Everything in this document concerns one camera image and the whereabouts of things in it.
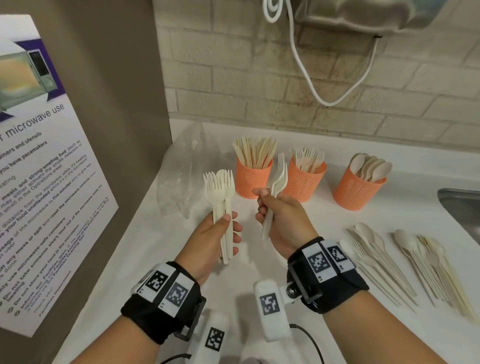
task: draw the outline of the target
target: brown panel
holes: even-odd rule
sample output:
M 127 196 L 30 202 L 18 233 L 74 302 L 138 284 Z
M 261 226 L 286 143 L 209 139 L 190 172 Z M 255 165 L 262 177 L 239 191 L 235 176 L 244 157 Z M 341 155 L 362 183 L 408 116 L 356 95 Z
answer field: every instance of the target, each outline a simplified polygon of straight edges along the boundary
M 49 364 L 160 168 L 168 112 L 151 0 L 1 0 L 0 13 L 33 17 L 120 206 L 33 338 L 0 329 L 2 364 Z

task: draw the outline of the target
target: black cable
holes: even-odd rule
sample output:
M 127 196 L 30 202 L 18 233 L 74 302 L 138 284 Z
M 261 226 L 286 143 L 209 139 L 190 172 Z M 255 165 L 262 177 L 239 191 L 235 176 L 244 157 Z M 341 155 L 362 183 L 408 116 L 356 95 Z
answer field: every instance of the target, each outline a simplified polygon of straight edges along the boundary
M 164 360 L 162 361 L 160 364 L 166 364 L 168 362 L 171 362 L 173 359 L 179 359 L 179 358 L 186 358 L 186 359 L 190 359 L 192 357 L 191 354 L 178 354 L 178 355 L 174 355 L 172 356 L 171 358 L 168 358 L 167 360 Z
M 309 338 L 309 339 L 313 342 L 313 344 L 315 345 L 315 349 L 317 349 L 317 353 L 318 353 L 318 355 L 320 356 L 320 360 L 322 361 L 322 364 L 325 364 L 325 362 L 324 362 L 324 357 L 322 357 L 322 353 L 320 352 L 320 349 L 318 348 L 317 343 L 315 342 L 315 340 L 313 339 L 313 337 L 308 333 L 308 331 L 305 330 L 303 327 L 298 326 L 298 325 L 295 325 L 295 324 L 290 324 L 290 328 L 297 328 L 298 330 L 303 331 L 303 332 L 308 336 L 308 338 Z

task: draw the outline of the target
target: clear plastic bag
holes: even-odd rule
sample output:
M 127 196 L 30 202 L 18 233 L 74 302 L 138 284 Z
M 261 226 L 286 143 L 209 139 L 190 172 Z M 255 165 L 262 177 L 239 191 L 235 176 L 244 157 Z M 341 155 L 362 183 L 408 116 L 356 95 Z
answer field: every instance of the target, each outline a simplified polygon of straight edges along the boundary
M 156 200 L 160 215 L 180 212 L 189 218 L 204 195 L 203 174 L 220 158 L 216 140 L 207 137 L 201 122 L 185 129 L 168 148 L 158 173 Z

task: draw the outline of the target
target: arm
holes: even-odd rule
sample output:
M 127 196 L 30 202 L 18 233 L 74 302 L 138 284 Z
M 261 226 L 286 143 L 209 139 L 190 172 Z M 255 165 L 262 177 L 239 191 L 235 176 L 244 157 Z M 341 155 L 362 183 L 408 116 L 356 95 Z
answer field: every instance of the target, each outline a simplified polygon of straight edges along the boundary
M 198 225 L 187 243 L 175 258 L 195 280 L 202 285 L 207 280 L 220 254 L 220 239 L 227 231 L 230 216 L 225 215 L 215 225 L 210 213 Z M 234 231 L 242 226 L 234 221 Z M 233 242 L 240 243 L 236 233 Z M 120 316 L 93 343 L 81 353 L 72 364 L 153 364 L 160 345 L 151 340 L 133 321 Z
M 259 196 L 255 218 L 262 223 L 267 208 L 275 214 L 270 238 L 285 259 L 319 236 L 297 200 L 282 194 L 274 198 L 265 188 L 253 192 Z M 348 364 L 446 364 L 367 291 L 354 294 L 324 319 Z

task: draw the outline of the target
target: person's left hand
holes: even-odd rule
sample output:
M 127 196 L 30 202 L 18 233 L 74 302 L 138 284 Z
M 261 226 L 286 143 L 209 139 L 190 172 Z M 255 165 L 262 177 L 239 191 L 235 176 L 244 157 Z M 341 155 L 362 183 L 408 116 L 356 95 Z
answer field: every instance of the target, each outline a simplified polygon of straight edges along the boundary
M 202 285 L 207 280 L 213 266 L 220 255 L 220 240 L 227 231 L 231 217 L 225 214 L 216 224 L 213 224 L 213 212 L 209 213 L 191 234 L 187 243 L 175 258 L 180 264 Z M 233 222 L 233 231 L 242 231 L 243 227 L 236 221 Z M 241 237 L 233 233 L 233 242 L 240 243 Z M 233 255 L 239 252 L 233 248 Z

